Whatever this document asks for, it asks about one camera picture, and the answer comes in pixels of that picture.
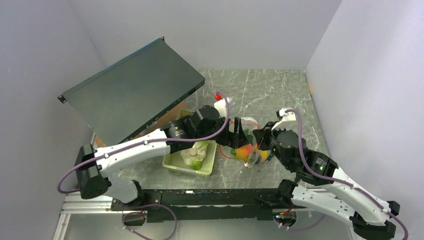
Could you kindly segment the orange red peach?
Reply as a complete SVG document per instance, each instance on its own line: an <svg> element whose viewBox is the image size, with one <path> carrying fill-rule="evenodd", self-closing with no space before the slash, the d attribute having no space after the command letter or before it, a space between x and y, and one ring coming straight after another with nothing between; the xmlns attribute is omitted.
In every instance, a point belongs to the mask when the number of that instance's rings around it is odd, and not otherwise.
<svg viewBox="0 0 424 240"><path fill-rule="evenodd" d="M240 148L236 148L236 156L239 159L248 159L253 152L253 146L251 144L244 145Z"/></svg>

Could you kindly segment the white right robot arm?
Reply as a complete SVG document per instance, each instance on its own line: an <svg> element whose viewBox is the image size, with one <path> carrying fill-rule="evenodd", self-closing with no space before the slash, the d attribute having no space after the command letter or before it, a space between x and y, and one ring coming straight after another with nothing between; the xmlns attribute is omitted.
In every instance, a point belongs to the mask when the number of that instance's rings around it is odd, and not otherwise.
<svg viewBox="0 0 424 240"><path fill-rule="evenodd" d="M309 208L338 219L353 228L365 240L391 240L396 233L400 205L382 200L363 189L327 155L307 148L302 130L280 129L276 122L268 122L253 135L260 150L270 151L284 168L298 180L324 189L333 198L308 190L296 181L283 179L275 194L276 203Z"/></svg>

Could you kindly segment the clear zip bag orange zipper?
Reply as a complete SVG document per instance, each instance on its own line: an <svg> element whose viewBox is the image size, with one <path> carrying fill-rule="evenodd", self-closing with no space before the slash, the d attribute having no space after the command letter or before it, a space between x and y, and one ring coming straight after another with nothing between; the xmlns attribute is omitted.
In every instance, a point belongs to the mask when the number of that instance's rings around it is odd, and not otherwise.
<svg viewBox="0 0 424 240"><path fill-rule="evenodd" d="M222 157L243 163L246 168L252 168L254 165L266 161L270 151L259 150L258 148L253 130L259 129L259 125L254 118L242 117L240 122L249 144L236 149L219 145L219 153Z"/></svg>

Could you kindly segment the green bell pepper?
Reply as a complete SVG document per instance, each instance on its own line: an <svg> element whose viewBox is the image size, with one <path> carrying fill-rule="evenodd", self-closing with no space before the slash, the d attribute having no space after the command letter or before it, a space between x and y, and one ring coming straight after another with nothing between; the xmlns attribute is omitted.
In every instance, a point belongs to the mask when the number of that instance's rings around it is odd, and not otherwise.
<svg viewBox="0 0 424 240"><path fill-rule="evenodd" d="M234 148L231 148L230 149L230 154L232 155L232 156L236 156L237 154L236 154L236 150L234 149Z"/></svg>

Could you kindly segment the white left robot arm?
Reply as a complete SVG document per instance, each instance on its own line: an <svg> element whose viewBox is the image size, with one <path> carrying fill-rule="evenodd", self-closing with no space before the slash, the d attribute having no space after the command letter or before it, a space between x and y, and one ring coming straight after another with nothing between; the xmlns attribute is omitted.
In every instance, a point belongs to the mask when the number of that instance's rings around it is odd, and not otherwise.
<svg viewBox="0 0 424 240"><path fill-rule="evenodd" d="M249 144L241 119L233 127L227 116L206 105L190 115L173 120L142 137L103 148L91 144L80 148L76 166L82 199L108 196L120 200L129 209L137 210L144 203L138 181L115 175L119 170L153 157L165 156L191 148L196 142L212 140L219 145L238 149Z"/></svg>

